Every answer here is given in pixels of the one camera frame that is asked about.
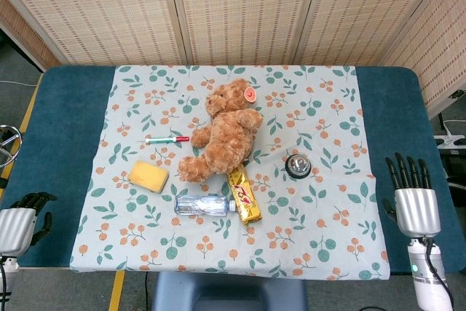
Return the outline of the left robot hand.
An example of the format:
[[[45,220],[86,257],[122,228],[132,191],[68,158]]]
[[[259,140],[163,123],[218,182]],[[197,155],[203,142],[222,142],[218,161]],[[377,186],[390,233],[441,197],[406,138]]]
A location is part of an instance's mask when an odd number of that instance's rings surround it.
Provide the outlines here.
[[[1,210],[1,256],[17,258],[30,246],[37,244],[50,233],[52,213],[44,214],[42,228],[35,232],[37,218],[49,201],[58,198],[47,192],[29,193],[14,202],[9,208]]]

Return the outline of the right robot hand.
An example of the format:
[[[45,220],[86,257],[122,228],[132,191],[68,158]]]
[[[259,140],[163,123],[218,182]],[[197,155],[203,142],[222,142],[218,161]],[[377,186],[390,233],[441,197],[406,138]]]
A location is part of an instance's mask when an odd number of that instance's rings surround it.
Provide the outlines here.
[[[385,159],[394,195],[382,200],[384,210],[405,236],[433,238],[441,231],[441,220],[427,163],[398,152],[395,158]]]

